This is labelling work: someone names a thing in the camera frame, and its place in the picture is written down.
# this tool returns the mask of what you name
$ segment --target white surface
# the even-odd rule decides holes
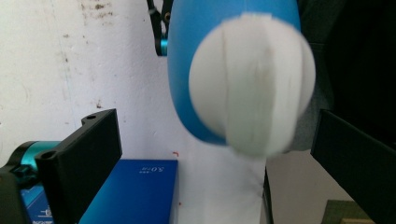
[[[123,158],[179,160],[179,224],[259,222],[264,162],[185,131],[145,1],[0,8],[0,166],[26,141],[62,140],[88,114],[117,108]]]
[[[251,156],[272,156],[290,145],[315,86],[303,36],[267,14],[218,26],[196,51],[190,74],[200,119]]]

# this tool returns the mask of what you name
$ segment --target teal metal part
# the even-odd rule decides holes
[[[21,164],[31,165],[35,171],[37,171],[37,165],[35,164],[35,155],[44,150],[50,150],[56,146],[60,141],[40,141],[33,143],[24,153]]]
[[[168,40],[167,39],[161,40],[161,53],[163,54],[163,56],[166,56],[168,54]]]

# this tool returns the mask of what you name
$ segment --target black metal plate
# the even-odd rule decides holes
[[[396,223],[396,149],[321,111],[312,156],[377,224]]]

